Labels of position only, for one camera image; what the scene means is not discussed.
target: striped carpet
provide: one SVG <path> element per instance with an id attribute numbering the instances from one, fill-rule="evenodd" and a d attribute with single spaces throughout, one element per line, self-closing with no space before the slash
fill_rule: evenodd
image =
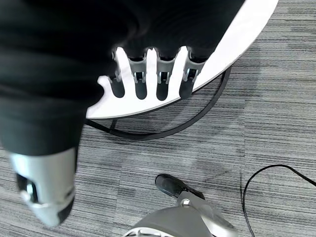
<path id="1" fill-rule="evenodd" d="M 116 128 L 160 131 L 192 118 L 219 80 L 161 111 Z M 0 148 L 1 237 L 119 237 L 146 214 L 175 200 L 154 186 L 169 173 L 198 190 L 249 237 L 239 183 L 258 169 L 288 164 L 316 180 L 316 1 L 281 0 L 258 39 L 234 64 L 216 106 L 188 129 L 154 141 L 130 141 L 86 126 L 76 202 L 60 227 L 41 224 L 22 203 Z M 285 168 L 259 174 L 246 207 L 256 237 L 315 237 L 316 188 Z"/>

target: black sleeve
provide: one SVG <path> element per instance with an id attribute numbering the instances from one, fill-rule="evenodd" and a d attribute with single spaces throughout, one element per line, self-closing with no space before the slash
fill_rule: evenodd
<path id="1" fill-rule="evenodd" d="M 137 31 L 135 14 L 120 4 L 0 1 L 0 139 L 7 150 L 46 155 L 79 144 L 86 110 L 104 92 L 97 79 L 116 69 L 113 46 Z"/>

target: silver metal part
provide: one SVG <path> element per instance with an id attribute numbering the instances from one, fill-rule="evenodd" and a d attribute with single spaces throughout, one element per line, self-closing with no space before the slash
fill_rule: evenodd
<path id="1" fill-rule="evenodd" d="M 167 73 L 166 84 L 169 84 L 170 77 L 171 77 L 172 70 L 173 70 L 173 66 L 174 66 L 174 62 L 176 61 L 176 57 L 177 57 L 177 55 L 175 56 L 174 59 L 172 59 L 170 61 L 164 61 L 164 60 L 160 59 L 159 54 L 157 52 L 157 72 L 156 72 L 156 74 L 157 74 L 158 84 L 161 84 L 161 73 L 162 72 Z"/>
<path id="2" fill-rule="evenodd" d="M 146 62 L 147 62 L 147 54 L 143 57 L 142 61 L 132 61 L 130 58 L 128 59 L 129 66 L 132 71 L 135 83 L 138 83 L 138 79 L 136 73 L 142 74 L 142 83 L 146 82 Z"/>
<path id="3" fill-rule="evenodd" d="M 177 205 L 147 215 L 124 237 L 238 237 L 219 211 L 194 194 L 182 192 Z"/>
<path id="4" fill-rule="evenodd" d="M 184 201 L 190 201 L 190 206 L 196 209 L 212 235 L 216 237 L 238 237 L 234 226 L 226 221 L 222 214 L 207 201 L 189 192 L 182 192 L 177 199 L 177 204 L 182 206 Z"/>
<path id="5" fill-rule="evenodd" d="M 191 61 L 190 59 L 190 56 L 191 55 L 191 51 L 188 51 L 188 55 L 187 55 L 187 58 L 186 58 L 186 62 L 185 62 L 185 65 L 184 65 L 184 69 L 183 69 L 183 77 L 182 77 L 182 80 L 183 81 L 187 81 L 188 80 L 188 76 L 189 76 L 189 72 L 190 70 L 196 70 L 195 72 L 195 76 L 192 80 L 192 83 L 194 83 L 198 77 L 198 75 L 201 73 L 202 71 L 202 68 L 204 67 L 204 64 L 206 62 L 202 62 L 202 63 L 195 63 L 193 61 Z"/>
<path id="6" fill-rule="evenodd" d="M 13 170 L 27 180 L 20 194 L 29 208 L 47 225 L 63 222 L 66 216 L 61 213 L 71 209 L 75 197 L 75 148 L 47 156 L 8 155 Z"/>

